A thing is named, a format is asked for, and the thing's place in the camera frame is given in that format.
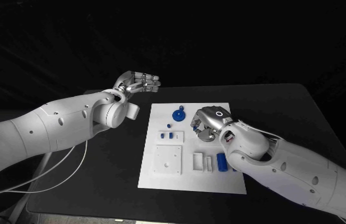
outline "white cable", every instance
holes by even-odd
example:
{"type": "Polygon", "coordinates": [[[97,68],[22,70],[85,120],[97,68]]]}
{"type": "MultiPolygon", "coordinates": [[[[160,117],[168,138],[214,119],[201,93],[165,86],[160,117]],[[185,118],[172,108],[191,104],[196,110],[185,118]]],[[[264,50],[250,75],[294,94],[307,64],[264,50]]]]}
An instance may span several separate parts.
{"type": "Polygon", "coordinates": [[[71,176],[69,176],[58,185],[55,185],[55,186],[51,187],[49,189],[39,190],[39,191],[20,191],[20,190],[13,190],[15,188],[23,186],[25,184],[28,184],[29,182],[32,182],[32,181],[35,181],[38,178],[41,178],[45,174],[48,174],[48,172],[49,172],[51,170],[54,170],[54,168],[62,163],[62,161],[65,160],[65,158],[67,158],[68,155],[71,154],[71,151],[69,151],[69,153],[67,154],[67,156],[64,157],[64,159],[59,161],[59,163],[58,163],[44,174],[41,174],[35,179],[32,179],[31,181],[25,182],[23,184],[20,184],[20,185],[9,188],[9,189],[5,190],[5,191],[0,191],[0,193],[5,193],[5,192],[6,192],[6,193],[42,193],[42,192],[45,192],[45,191],[57,188],[57,187],[74,176],[74,174],[77,173],[77,171],[78,171],[78,169],[80,169],[80,167],[81,167],[81,165],[82,165],[82,163],[84,163],[84,160],[85,160],[87,149],[88,149],[88,141],[85,142],[85,151],[84,151],[84,156],[82,156],[82,159],[81,159],[80,166],[77,167],[77,169],[75,169],[74,173],[71,174],[71,176]]]}
{"type": "Polygon", "coordinates": [[[283,137],[280,137],[279,135],[276,135],[276,134],[273,134],[273,133],[270,133],[270,132],[267,132],[267,131],[264,131],[264,130],[260,130],[260,129],[254,128],[251,125],[245,124],[241,120],[240,120],[240,122],[241,122],[245,126],[248,126],[251,129],[257,130],[258,132],[267,133],[267,134],[273,135],[274,137],[277,137],[279,139],[281,139],[281,140],[286,141],[286,139],[284,139],[283,137]]]}
{"type": "Polygon", "coordinates": [[[345,219],[341,217],[341,216],[338,216],[339,218],[341,218],[341,220],[346,223],[346,221],[345,221],[345,219]]]}
{"type": "Polygon", "coordinates": [[[5,189],[5,190],[0,190],[0,193],[6,193],[8,191],[10,191],[10,190],[13,190],[13,189],[16,189],[16,188],[19,188],[19,187],[22,187],[23,185],[26,185],[28,183],[33,182],[33,181],[38,180],[41,177],[44,177],[44,176],[61,165],[61,163],[64,162],[64,160],[65,160],[67,157],[69,156],[69,154],[71,154],[71,152],[72,152],[74,149],[75,149],[75,147],[71,148],[67,156],[62,158],[62,160],[57,163],[57,165],[55,165],[46,172],[44,172],[39,176],[36,176],[33,179],[31,179],[31,180],[26,181],[25,183],[22,183],[22,184],[19,184],[19,185],[16,185],[16,186],[5,189]]]}

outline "black tabletop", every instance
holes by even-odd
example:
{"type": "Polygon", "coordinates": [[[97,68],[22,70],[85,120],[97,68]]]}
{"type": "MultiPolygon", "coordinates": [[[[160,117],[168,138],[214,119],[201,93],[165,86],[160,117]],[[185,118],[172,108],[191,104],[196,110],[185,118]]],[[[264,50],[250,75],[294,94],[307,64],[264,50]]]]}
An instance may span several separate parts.
{"type": "MultiPolygon", "coordinates": [[[[140,106],[137,119],[126,118],[119,128],[90,140],[78,172],[59,187],[31,196],[31,212],[189,224],[336,222],[335,215],[293,203],[248,175],[247,195],[137,188],[153,103],[228,102],[235,118],[346,167],[346,150],[300,84],[162,88],[157,93],[137,93],[130,102],[140,106]]],[[[77,146],[61,166],[39,180],[38,190],[69,176],[84,149],[84,144],[77,146]]],[[[67,152],[52,154],[46,168],[67,152]]]]}

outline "robotic arm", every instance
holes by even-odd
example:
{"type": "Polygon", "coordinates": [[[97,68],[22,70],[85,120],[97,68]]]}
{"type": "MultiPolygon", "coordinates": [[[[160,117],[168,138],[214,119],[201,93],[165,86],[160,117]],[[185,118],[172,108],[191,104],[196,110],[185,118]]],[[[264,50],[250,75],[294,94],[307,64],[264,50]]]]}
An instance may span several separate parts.
{"type": "Polygon", "coordinates": [[[159,77],[127,71],[111,89],[55,100],[26,115],[0,122],[0,171],[29,157],[57,152],[136,119],[140,107],[129,102],[137,92],[157,92],[159,77]]]}
{"type": "Polygon", "coordinates": [[[346,170],[339,165],[279,136],[267,138],[219,106],[196,111],[191,127],[202,141],[218,138],[234,169],[290,201],[346,218],[346,170]],[[261,161],[264,154],[268,161],[261,161]]]}

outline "black curtain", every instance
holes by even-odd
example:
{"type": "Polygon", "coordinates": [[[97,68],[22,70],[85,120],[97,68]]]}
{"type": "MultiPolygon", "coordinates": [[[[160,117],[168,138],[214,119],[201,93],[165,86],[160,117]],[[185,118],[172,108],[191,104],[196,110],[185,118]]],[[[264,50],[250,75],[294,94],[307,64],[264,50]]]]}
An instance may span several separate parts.
{"type": "Polygon", "coordinates": [[[2,0],[0,107],[113,87],[300,83],[345,141],[346,0],[2,0]]]}

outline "small blue part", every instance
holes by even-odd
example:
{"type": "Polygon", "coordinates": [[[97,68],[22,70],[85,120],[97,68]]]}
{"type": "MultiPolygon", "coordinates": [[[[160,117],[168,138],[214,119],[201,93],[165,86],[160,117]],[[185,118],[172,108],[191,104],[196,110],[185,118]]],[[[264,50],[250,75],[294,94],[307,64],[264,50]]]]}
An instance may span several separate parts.
{"type": "Polygon", "coordinates": [[[176,122],[181,122],[181,121],[185,120],[185,118],[186,118],[186,113],[185,113],[185,107],[183,107],[183,106],[179,107],[179,110],[175,110],[172,116],[173,116],[173,120],[175,120],[176,122]]]}
{"type": "Polygon", "coordinates": [[[218,171],[227,172],[230,170],[230,168],[228,168],[228,161],[227,161],[225,153],[217,154],[217,159],[218,159],[218,171]]]}

